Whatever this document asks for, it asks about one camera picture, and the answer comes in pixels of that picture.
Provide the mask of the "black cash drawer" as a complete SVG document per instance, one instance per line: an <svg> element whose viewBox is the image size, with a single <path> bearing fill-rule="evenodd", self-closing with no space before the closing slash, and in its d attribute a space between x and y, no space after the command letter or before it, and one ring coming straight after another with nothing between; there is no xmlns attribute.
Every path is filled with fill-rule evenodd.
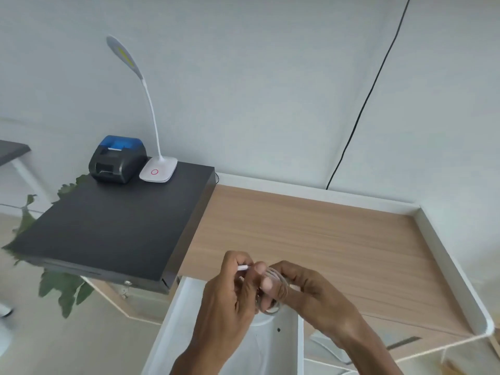
<svg viewBox="0 0 500 375"><path fill-rule="evenodd" d="M12 242L46 269L168 294L216 187L215 168L179 162L166 183L85 179Z"/></svg>

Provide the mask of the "person's left hand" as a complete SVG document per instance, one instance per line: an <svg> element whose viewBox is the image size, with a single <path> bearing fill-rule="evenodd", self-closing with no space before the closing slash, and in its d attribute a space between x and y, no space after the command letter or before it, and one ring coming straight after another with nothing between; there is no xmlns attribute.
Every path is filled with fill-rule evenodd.
<svg viewBox="0 0 500 375"><path fill-rule="evenodd" d="M191 345L238 348L255 316L239 314L239 271L253 264L245 252L225 253L218 275L204 287Z"/></svg>

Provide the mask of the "person's right hand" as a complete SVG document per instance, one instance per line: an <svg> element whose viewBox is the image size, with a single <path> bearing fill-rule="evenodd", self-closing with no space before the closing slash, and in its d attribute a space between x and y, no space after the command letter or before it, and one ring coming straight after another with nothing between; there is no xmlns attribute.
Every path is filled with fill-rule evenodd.
<svg viewBox="0 0 500 375"><path fill-rule="evenodd" d="M303 311L297 313L332 340L332 333L351 315L360 314L354 304L319 272L303 267Z"/></svg>

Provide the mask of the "person's right forearm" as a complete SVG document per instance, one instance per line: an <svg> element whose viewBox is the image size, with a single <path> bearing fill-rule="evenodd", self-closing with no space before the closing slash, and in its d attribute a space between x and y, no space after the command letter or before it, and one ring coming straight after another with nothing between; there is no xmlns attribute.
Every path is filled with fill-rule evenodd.
<svg viewBox="0 0 500 375"><path fill-rule="evenodd" d="M331 335L359 375L403 375L380 337L360 314L345 318Z"/></svg>

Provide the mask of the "black and blue receipt printer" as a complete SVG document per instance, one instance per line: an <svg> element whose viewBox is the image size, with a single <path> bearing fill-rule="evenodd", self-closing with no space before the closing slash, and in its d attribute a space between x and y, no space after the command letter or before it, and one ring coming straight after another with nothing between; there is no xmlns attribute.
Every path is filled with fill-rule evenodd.
<svg viewBox="0 0 500 375"><path fill-rule="evenodd" d="M89 174L98 182L127 184L147 162L147 151L138 138L108 135L89 162Z"/></svg>

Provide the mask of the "white gooseneck desk lamp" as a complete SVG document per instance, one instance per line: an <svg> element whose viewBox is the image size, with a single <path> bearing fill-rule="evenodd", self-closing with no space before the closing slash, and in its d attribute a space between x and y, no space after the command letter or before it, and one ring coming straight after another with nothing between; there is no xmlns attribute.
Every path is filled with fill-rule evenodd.
<svg viewBox="0 0 500 375"><path fill-rule="evenodd" d="M159 141L158 124L155 118L153 103L148 91L146 80L143 74L141 73L141 70L139 69L138 65L134 61L132 55L116 37L108 35L106 36L105 40L110 50L129 69L131 69L141 81L151 111L158 154L147 161L145 166L142 168L139 177L144 182L166 183L172 178L172 175L177 168L178 160L174 157L165 157L162 155L160 148L160 141Z"/></svg>

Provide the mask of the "green leafy plant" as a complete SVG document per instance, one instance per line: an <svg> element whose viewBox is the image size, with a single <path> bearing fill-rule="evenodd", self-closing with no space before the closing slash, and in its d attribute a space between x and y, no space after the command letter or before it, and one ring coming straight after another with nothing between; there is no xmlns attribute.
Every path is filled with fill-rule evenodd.
<svg viewBox="0 0 500 375"><path fill-rule="evenodd" d="M13 229L14 238L28 230L35 222L29 211L29 206L34 202L36 195L28 195L25 205L21 208L21 223ZM52 290L60 292L58 304L61 315L67 319L74 305L83 303L93 292L93 287L80 276L66 272L57 272L44 269L39 283L39 297L47 296Z"/></svg>

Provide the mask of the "white open drawer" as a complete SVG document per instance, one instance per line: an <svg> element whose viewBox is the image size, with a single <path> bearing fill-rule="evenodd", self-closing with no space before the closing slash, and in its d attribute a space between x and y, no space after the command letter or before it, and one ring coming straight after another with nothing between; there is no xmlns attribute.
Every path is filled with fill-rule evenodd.
<svg viewBox="0 0 500 375"><path fill-rule="evenodd" d="M206 282L183 277L141 375L169 375L191 341ZM281 305L259 313L220 375L303 375L303 319Z"/></svg>

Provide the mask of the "person's left forearm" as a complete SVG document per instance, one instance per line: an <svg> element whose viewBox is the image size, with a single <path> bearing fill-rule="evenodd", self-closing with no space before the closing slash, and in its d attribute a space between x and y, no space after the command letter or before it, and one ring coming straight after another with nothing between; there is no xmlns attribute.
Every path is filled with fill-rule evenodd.
<svg viewBox="0 0 500 375"><path fill-rule="evenodd" d="M234 352L234 347L189 345L174 361L169 375L218 375Z"/></svg>

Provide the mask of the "grey table with white leg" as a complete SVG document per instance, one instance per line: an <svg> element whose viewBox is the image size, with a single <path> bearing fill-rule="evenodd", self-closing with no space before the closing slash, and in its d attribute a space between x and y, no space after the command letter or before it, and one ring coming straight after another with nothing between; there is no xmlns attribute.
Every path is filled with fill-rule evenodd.
<svg viewBox="0 0 500 375"><path fill-rule="evenodd" d="M55 201L53 195L46 190L39 178L23 163L22 156L31 152L28 144L0 139L0 168L5 165L12 166L21 179L41 197L46 204Z"/></svg>

